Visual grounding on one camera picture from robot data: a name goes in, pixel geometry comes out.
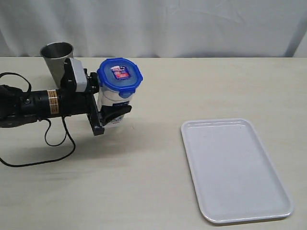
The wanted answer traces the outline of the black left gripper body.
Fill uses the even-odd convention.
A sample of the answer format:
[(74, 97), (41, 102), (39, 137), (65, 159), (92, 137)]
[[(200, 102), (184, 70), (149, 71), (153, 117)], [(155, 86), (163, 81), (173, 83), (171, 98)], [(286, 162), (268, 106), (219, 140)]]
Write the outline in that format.
[(64, 75), (60, 82), (59, 108), (63, 116), (86, 114), (92, 132), (95, 136), (104, 134), (101, 113), (97, 108), (94, 95), (99, 92), (97, 74), (84, 72), (87, 77), (87, 87), (84, 92), (76, 92), (76, 81), (73, 74), (70, 58), (64, 61)]

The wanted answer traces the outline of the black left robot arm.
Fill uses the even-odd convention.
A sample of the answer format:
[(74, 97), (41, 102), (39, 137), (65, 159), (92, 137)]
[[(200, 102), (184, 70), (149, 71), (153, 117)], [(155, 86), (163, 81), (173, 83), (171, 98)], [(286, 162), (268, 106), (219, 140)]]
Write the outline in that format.
[(8, 85), (0, 87), (0, 126), (19, 127), (48, 118), (86, 114), (95, 136), (102, 135), (105, 125), (131, 111), (130, 105), (97, 107), (94, 94), (99, 91), (96, 73), (87, 73), (81, 61), (67, 58), (60, 88), (27, 91)]

